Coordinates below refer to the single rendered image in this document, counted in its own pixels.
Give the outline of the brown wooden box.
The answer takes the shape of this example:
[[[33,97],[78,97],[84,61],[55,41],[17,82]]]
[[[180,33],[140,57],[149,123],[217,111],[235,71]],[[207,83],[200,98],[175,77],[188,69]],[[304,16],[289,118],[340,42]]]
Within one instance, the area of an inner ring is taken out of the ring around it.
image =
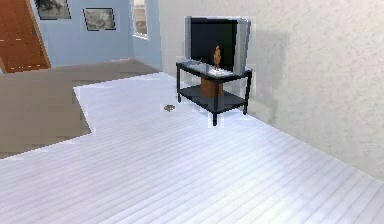
[[[223,84],[216,85],[213,81],[202,78],[200,85],[200,92],[206,98],[212,98],[216,96],[215,88],[218,88],[218,95],[223,94]]]

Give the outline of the black television stand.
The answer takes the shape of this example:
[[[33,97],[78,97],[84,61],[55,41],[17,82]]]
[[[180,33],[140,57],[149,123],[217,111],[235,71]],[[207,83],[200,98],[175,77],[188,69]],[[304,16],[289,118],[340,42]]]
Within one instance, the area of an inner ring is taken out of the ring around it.
[[[230,111],[235,108],[243,107],[243,114],[247,114],[249,93],[252,80],[252,70],[245,69],[241,75],[235,74],[227,70],[215,70],[213,66],[196,61],[188,60],[177,62],[177,99],[181,102],[181,97],[185,97],[193,103],[212,114],[213,125],[217,125],[217,117],[219,114]],[[203,80],[213,83],[213,93],[210,97],[202,92],[202,84],[191,87],[181,87],[181,74],[183,70],[187,73],[202,78]],[[239,79],[247,79],[245,96],[239,97],[226,90],[220,91],[220,85]]]

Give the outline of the brown figure statue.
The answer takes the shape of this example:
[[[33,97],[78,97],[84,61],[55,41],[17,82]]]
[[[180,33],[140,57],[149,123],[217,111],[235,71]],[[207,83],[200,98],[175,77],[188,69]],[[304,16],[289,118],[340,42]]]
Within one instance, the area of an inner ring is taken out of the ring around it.
[[[219,46],[215,47],[215,52],[214,52],[214,67],[209,71],[210,75],[215,75],[215,76],[229,76],[231,75],[231,72],[225,69],[222,69],[219,67],[220,62],[221,62],[221,50]]]

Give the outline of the grey television set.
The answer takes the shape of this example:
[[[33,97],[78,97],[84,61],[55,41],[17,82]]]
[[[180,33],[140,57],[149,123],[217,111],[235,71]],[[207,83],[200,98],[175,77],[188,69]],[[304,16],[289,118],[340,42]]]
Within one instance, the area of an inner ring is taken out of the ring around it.
[[[214,66],[219,47],[219,68],[242,75],[246,70],[251,21],[239,17],[187,16],[185,57]]]

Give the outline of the white framed window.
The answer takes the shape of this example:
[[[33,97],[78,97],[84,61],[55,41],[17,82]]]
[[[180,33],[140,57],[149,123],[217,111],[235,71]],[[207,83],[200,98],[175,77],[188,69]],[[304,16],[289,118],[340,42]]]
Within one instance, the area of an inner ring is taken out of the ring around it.
[[[134,35],[146,39],[148,36],[145,0],[131,0]]]

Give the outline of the brown wooden door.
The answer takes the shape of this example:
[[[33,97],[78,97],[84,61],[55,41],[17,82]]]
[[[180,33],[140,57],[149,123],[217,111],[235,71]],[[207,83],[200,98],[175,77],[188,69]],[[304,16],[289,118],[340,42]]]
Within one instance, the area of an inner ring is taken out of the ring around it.
[[[29,0],[0,0],[0,69],[4,74],[49,69]]]

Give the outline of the small framed wall picture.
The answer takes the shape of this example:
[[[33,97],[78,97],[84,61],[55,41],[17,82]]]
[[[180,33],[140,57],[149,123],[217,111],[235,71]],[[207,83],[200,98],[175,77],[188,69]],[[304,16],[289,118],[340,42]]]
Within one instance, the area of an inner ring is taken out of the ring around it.
[[[83,12],[88,31],[116,29],[112,8],[85,8]]]

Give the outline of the large framed wall picture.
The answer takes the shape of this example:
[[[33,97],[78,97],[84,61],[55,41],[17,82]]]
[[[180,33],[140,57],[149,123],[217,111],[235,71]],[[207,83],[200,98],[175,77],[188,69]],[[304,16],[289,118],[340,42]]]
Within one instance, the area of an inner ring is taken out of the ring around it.
[[[34,0],[41,20],[70,19],[67,0]]]

